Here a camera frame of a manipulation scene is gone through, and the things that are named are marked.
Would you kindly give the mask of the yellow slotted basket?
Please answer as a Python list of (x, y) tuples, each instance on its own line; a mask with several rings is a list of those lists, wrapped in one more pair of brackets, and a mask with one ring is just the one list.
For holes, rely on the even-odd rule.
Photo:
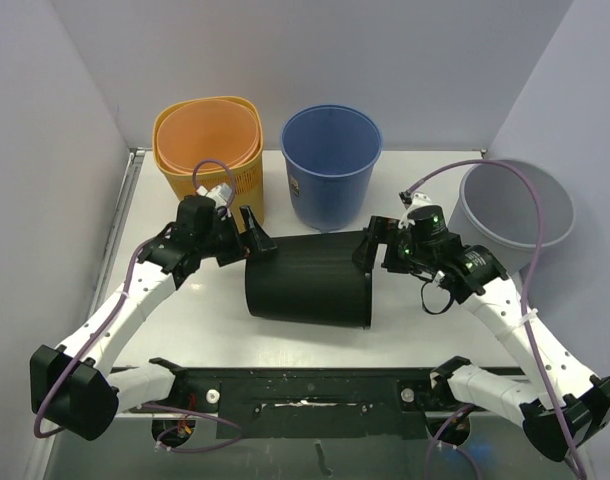
[(160, 163), (158, 154), (155, 151), (153, 133), (157, 123), (159, 115), (167, 110), (169, 107), (176, 104), (183, 104), (192, 100), (187, 100), (173, 104), (161, 113), (155, 120), (153, 132), (152, 132), (152, 147), (154, 162), (159, 171), (166, 178), (169, 186), (178, 199), (183, 199), (185, 196), (192, 194), (196, 191), (199, 185), (206, 187), (207, 189), (212, 188), (222, 182), (228, 183), (233, 187), (235, 194), (232, 211), (234, 218), (239, 227), (243, 226), (243, 220), (239, 212), (239, 208), (243, 205), (249, 205), (256, 216), (257, 220), (262, 223), (265, 220), (265, 208), (264, 208), (264, 174), (263, 174), (263, 160), (262, 154), (264, 150), (264, 133), (261, 124), (260, 115), (256, 107), (249, 100), (236, 97), (236, 96), (216, 96), (206, 98), (223, 98), (230, 99), (237, 103), (241, 103), (252, 109), (253, 113), (256, 114), (261, 126), (261, 139), (260, 144), (256, 151), (252, 154), (252, 157), (235, 167), (228, 167), (224, 163), (215, 159), (205, 159), (199, 161), (191, 173), (189, 174), (177, 174), (168, 171)]

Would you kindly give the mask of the black ribbed bucket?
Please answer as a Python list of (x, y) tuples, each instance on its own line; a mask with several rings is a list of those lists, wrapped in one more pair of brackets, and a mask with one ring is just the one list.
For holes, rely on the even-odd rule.
[(361, 231), (279, 237), (277, 249), (246, 262), (249, 313), (268, 320), (369, 329), (372, 276), (352, 255)]

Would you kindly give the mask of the blue plastic bucket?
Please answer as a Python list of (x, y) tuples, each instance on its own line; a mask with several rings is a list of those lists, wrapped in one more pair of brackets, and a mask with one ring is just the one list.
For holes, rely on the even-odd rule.
[(364, 113), (324, 104), (295, 113), (283, 126), (290, 200), (297, 217), (320, 232), (349, 225), (359, 214), (382, 135)]

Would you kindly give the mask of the orange bucket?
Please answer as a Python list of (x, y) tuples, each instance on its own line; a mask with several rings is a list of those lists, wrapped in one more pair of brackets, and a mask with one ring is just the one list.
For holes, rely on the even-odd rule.
[(228, 167), (245, 163), (260, 144), (261, 126), (252, 109), (230, 99), (205, 98), (162, 112), (153, 133), (166, 170), (189, 174), (205, 159)]

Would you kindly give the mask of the grey plastic bucket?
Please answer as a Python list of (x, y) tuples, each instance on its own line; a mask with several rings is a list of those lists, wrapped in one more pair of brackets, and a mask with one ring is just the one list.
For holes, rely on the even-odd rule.
[(575, 208), (566, 189), (547, 171), (524, 161), (509, 160), (536, 190), (541, 213), (522, 180), (496, 165), (469, 169), (460, 183), (448, 229), (464, 244), (485, 246), (514, 275), (527, 268), (536, 246), (538, 220), (544, 220), (543, 250), (571, 233)]

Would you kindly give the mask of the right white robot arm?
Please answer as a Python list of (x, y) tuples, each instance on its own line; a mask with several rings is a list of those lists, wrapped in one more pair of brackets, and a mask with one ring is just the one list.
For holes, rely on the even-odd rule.
[(481, 245), (448, 231), (438, 205), (404, 218), (371, 218), (353, 261), (370, 272), (379, 245), (391, 273), (410, 274), (447, 291), (477, 317), (516, 361), (527, 380), (510, 380), (455, 356), (434, 368), (430, 395), (444, 409), (473, 404), (522, 428), (544, 457), (562, 462), (610, 421), (610, 376), (600, 378), (551, 333), (536, 310), (521, 309), (509, 274)]

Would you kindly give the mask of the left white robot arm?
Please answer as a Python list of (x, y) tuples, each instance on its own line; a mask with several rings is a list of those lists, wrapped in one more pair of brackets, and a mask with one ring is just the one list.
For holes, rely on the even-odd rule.
[(251, 208), (243, 206), (240, 213), (243, 230), (214, 194), (186, 197), (175, 220), (135, 249), (123, 283), (105, 303), (58, 346), (42, 345), (34, 352), (30, 396), (36, 437), (50, 437), (41, 428), (49, 420), (59, 431), (95, 440), (124, 411), (150, 402), (168, 411), (185, 405), (189, 387), (182, 367), (154, 358), (118, 373), (112, 368), (151, 313), (203, 260), (227, 266), (276, 250)]

